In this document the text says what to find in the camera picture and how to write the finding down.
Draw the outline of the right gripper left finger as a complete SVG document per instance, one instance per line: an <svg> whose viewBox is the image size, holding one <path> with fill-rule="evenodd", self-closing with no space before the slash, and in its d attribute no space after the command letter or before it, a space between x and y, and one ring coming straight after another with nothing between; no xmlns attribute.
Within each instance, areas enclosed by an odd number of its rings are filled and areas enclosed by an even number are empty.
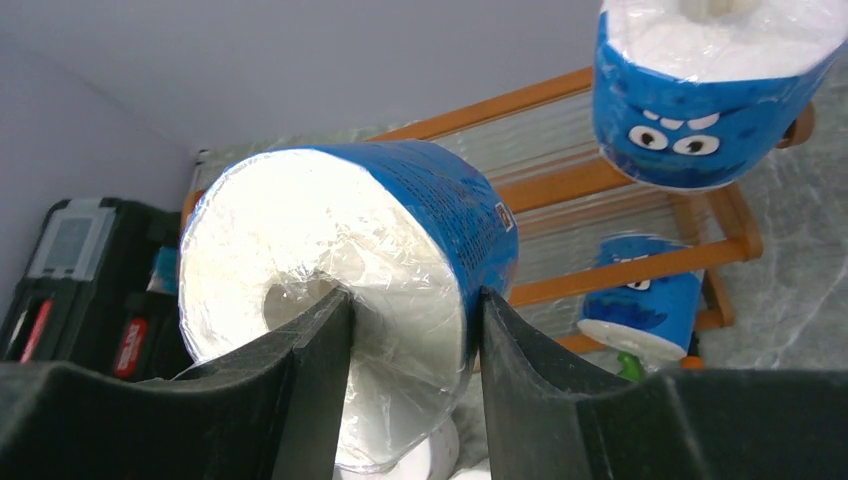
<svg viewBox="0 0 848 480"><path fill-rule="evenodd" d="M329 479L355 320L336 289L174 380L1 368L5 479Z"/></svg>

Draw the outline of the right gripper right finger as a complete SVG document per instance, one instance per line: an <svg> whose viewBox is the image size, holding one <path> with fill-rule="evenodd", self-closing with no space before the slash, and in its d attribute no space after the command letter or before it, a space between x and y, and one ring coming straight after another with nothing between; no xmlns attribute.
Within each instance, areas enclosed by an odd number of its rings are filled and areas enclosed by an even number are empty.
<svg viewBox="0 0 848 480"><path fill-rule="evenodd" d="M480 296L496 479L843 479L843 371L666 370L630 382Z"/></svg>

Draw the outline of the blue paper roll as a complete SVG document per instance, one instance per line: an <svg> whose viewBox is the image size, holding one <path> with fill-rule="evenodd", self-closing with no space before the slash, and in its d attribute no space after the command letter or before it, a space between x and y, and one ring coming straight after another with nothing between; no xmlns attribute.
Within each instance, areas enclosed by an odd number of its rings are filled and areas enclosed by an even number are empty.
<svg viewBox="0 0 848 480"><path fill-rule="evenodd" d="M451 151L406 140L268 151L223 172L180 245L180 329L205 363L295 319L334 288L353 301L337 465L375 472L464 394L483 288L510 290L514 215Z"/></svg>
<svg viewBox="0 0 848 480"><path fill-rule="evenodd" d="M643 279L585 295L580 332L611 348L658 361L688 352L704 272Z"/></svg>
<svg viewBox="0 0 848 480"><path fill-rule="evenodd" d="M723 187L807 141L847 38L833 1L606 1L593 65L600 152L672 191Z"/></svg>

